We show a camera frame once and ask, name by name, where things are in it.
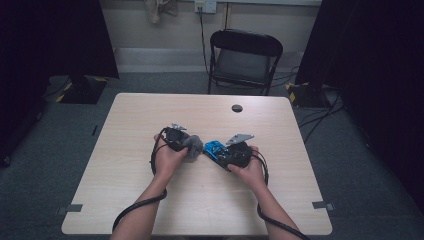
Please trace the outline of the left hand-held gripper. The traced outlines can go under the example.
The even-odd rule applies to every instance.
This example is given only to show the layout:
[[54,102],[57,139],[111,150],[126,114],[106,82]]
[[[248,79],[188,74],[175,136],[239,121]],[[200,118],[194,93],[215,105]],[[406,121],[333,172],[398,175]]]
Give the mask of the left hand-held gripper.
[[172,123],[170,127],[165,129],[164,141],[174,151],[181,151],[185,148],[184,142],[189,138],[186,128],[178,124]]

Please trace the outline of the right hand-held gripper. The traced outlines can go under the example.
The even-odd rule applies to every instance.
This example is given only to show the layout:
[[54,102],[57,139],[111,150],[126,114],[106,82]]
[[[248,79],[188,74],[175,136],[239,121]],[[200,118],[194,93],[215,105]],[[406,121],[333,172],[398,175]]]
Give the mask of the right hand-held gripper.
[[245,168],[252,156],[252,149],[247,145],[246,141],[252,139],[251,134],[235,134],[227,141],[227,150],[229,157],[227,162],[241,168]]

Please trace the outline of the grey fuzzy sock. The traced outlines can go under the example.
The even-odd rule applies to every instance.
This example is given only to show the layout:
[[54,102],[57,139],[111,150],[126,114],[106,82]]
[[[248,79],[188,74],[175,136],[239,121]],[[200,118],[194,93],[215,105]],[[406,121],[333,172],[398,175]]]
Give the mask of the grey fuzzy sock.
[[203,142],[197,135],[189,136],[182,145],[188,149],[187,157],[189,159],[197,158],[203,152]]

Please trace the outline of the blue toy car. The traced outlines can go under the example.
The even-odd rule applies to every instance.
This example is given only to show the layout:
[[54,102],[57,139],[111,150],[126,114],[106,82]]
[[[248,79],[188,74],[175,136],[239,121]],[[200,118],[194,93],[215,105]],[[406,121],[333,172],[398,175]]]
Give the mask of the blue toy car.
[[207,142],[204,145],[203,153],[224,170],[228,171],[231,154],[221,142],[217,140]]

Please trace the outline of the person's right hand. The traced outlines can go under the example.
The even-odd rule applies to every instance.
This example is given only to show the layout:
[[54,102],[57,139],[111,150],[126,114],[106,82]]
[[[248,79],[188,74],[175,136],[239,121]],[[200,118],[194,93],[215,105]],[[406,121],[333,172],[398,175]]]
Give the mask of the person's right hand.
[[257,192],[266,187],[263,178],[263,169],[261,162],[257,159],[258,148],[251,146],[253,156],[250,158],[249,164],[244,167],[238,167],[233,164],[228,165],[228,169],[236,174],[253,192]]

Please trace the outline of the person's left hand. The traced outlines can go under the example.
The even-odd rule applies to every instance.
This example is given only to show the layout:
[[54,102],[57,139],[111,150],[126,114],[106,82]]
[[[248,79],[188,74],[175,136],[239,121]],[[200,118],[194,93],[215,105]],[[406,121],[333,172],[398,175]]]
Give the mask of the person's left hand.
[[155,147],[156,173],[154,175],[154,180],[168,183],[180,166],[182,160],[186,157],[188,149],[184,148],[181,151],[174,151],[159,135],[155,135],[154,139],[157,141],[157,146]]

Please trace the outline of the black stand base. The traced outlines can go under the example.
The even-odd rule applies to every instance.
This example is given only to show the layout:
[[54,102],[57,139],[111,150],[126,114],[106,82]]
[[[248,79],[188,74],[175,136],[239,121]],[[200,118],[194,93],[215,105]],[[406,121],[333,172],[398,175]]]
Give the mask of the black stand base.
[[102,77],[70,75],[70,83],[57,97],[57,103],[96,104],[108,83]]
[[330,103],[322,88],[309,83],[285,85],[288,98],[294,107],[298,108],[329,108]]

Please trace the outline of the black folding chair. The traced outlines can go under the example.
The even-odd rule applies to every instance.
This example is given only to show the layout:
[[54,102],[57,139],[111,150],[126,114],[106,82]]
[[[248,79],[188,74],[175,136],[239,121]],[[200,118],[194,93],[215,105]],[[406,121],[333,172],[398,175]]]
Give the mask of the black folding chair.
[[283,53],[273,36],[237,29],[223,29],[210,37],[211,58],[208,93],[220,82],[258,88],[267,96]]

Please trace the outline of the grey tape strip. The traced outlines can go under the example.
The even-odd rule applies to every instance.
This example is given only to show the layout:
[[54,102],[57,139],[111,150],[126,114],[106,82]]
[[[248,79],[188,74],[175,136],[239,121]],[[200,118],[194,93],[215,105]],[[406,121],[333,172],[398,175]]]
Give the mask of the grey tape strip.
[[82,207],[82,204],[68,204],[66,206],[59,207],[56,213],[59,215],[66,215],[69,212],[80,212]]
[[327,211],[333,211],[335,206],[331,202],[316,201],[312,203],[314,209],[326,209]]

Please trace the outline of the beige hanging cloth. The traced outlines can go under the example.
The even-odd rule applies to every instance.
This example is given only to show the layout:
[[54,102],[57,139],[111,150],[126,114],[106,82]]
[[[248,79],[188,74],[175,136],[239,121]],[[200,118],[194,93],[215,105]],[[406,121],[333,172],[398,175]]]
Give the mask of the beige hanging cloth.
[[162,13],[171,16],[178,15],[177,0],[144,0],[148,19],[153,24],[160,22]]

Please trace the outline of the dark curtain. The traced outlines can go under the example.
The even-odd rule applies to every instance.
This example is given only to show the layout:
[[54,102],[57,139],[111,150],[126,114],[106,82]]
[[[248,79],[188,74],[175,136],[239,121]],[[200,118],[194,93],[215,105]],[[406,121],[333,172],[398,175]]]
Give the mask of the dark curtain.
[[0,0],[0,167],[70,75],[119,77],[100,0]]
[[296,81],[340,88],[424,213],[424,0],[321,0]]

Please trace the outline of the white wall socket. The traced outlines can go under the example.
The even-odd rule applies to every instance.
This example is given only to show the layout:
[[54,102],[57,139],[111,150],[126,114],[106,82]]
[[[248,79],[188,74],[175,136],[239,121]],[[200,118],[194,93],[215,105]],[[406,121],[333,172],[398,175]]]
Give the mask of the white wall socket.
[[194,10],[197,13],[215,14],[217,11],[216,0],[195,0]]

